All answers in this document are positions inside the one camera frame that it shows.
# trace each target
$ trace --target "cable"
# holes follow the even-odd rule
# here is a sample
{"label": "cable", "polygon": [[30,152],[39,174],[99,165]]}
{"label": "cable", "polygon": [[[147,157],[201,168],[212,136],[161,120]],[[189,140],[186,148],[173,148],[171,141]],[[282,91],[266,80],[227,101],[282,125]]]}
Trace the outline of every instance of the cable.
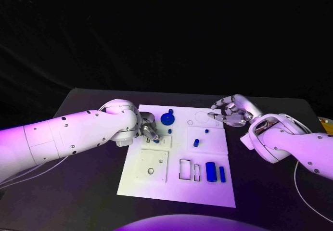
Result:
{"label": "cable", "polygon": [[[311,133],[311,130],[308,129],[308,127],[297,120],[294,119],[291,116],[288,116],[287,114],[279,114],[282,117],[285,117],[291,122],[297,123],[307,131],[307,133]],[[297,161],[295,163],[295,170],[294,170],[294,183],[295,183],[295,190],[297,190],[297,193],[298,193],[298,196],[301,198],[301,200],[304,201],[305,205],[308,206],[308,208],[327,220],[333,223],[333,221],[323,215],[320,214],[320,212],[317,212],[317,210],[308,205],[307,201],[304,200],[301,194],[300,194],[300,190],[298,190],[298,187],[297,187],[297,182],[295,182],[295,172],[297,172],[297,167],[298,167],[298,163],[300,161]]]}
{"label": "cable", "polygon": [[5,184],[5,183],[10,182],[11,180],[14,180],[14,179],[17,179],[18,177],[24,176],[29,172],[31,172],[33,170],[36,170],[41,165],[37,165],[33,169],[30,169],[29,171],[26,171],[24,173],[21,173],[18,176],[16,176],[14,178],[11,178],[11,179],[3,181],[3,182],[0,183],[0,185]]}
{"label": "cable", "polygon": [[330,222],[333,223],[333,220],[330,220],[324,215],[321,215],[321,214],[315,211],[315,209],[308,205],[307,201],[304,200],[304,198],[302,198],[302,196],[301,196],[301,194],[300,194],[300,190],[298,190],[298,187],[297,187],[297,183],[295,183],[295,190],[297,190],[298,195],[300,195],[300,198],[301,198],[301,200],[304,201],[304,203],[307,204],[308,208],[310,208],[310,209],[311,209],[327,221],[330,221]]}
{"label": "cable", "polygon": [[17,181],[17,182],[14,182],[14,183],[11,183],[11,184],[8,184],[8,185],[0,187],[0,189],[8,187],[10,185],[14,185],[14,184],[17,184],[17,183],[21,183],[23,181],[30,180],[31,178],[39,177],[40,175],[43,175],[47,171],[50,171],[50,170],[63,162],[63,160],[65,160],[66,158],[67,158],[67,156],[66,156],[66,157],[62,159],[62,161],[60,161],[52,168],[49,168],[44,172],[39,173],[36,176],[33,176],[33,177],[30,177],[30,178],[27,178],[27,179],[24,179],[24,180],[20,180],[20,181]]}

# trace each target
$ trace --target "white board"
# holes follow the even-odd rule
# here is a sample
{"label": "white board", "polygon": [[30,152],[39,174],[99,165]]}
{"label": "white board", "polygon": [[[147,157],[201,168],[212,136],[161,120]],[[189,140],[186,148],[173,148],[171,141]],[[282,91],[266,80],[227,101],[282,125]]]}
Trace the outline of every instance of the white board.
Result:
{"label": "white board", "polygon": [[[160,118],[168,109],[173,109],[174,123],[165,126],[161,124]],[[157,133],[168,137],[164,137],[163,145],[147,143],[145,137],[137,137],[132,140],[116,194],[236,207],[223,124],[206,116],[212,110],[155,105],[140,105],[138,110],[154,114]],[[193,147],[193,139],[200,140],[197,148]],[[150,165],[140,166],[137,163],[142,150],[167,152],[165,179],[163,178],[164,180],[160,180],[158,183],[154,178],[148,178],[147,167]],[[190,161],[190,180],[178,179],[180,160]],[[206,181],[206,162],[214,162],[217,182]],[[194,181],[194,165],[200,166],[200,181]],[[219,166],[223,166],[225,169],[225,183],[220,182]],[[145,174],[142,175],[144,180],[137,180],[138,169],[141,169],[140,174]]]}

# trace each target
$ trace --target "dark gray table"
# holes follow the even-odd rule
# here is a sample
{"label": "dark gray table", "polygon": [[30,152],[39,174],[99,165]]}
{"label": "dark gray table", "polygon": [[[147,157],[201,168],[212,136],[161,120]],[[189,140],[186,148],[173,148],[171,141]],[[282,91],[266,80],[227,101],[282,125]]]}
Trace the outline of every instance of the dark gray table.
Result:
{"label": "dark gray table", "polygon": [[[54,117],[98,109],[111,99],[127,99],[135,106],[152,104],[207,108],[222,97],[73,89]],[[304,100],[255,97],[249,100],[265,113],[285,113],[312,132],[324,131]],[[333,224],[305,206],[295,192],[294,157],[275,164],[268,163],[239,141],[246,129],[248,126],[225,126],[236,208],[116,195],[127,147],[118,148],[109,141],[70,156],[40,177],[10,187],[0,200],[0,228],[18,231],[99,231],[112,230],[152,216],[197,214],[229,218],[269,230],[331,230]],[[39,172],[57,161],[49,162]],[[333,181],[300,166],[297,182],[305,200],[331,219]]]}

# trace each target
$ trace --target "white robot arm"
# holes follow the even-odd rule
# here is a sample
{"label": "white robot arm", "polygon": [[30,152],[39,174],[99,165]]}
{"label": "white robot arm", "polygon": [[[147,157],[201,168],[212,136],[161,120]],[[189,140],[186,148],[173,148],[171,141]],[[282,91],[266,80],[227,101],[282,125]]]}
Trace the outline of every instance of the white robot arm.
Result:
{"label": "white robot arm", "polygon": [[138,112],[125,100],[105,104],[105,112],[88,110],[0,131],[0,182],[20,171],[115,141],[132,144],[138,135],[160,140],[154,115]]}
{"label": "white robot arm", "polygon": [[248,133],[240,137],[248,149],[255,149],[271,163],[291,154],[312,173],[333,180],[333,135],[311,133],[285,114],[265,115],[239,94],[214,102],[212,109],[225,103],[226,116],[216,113],[207,116],[233,127],[249,122]]}

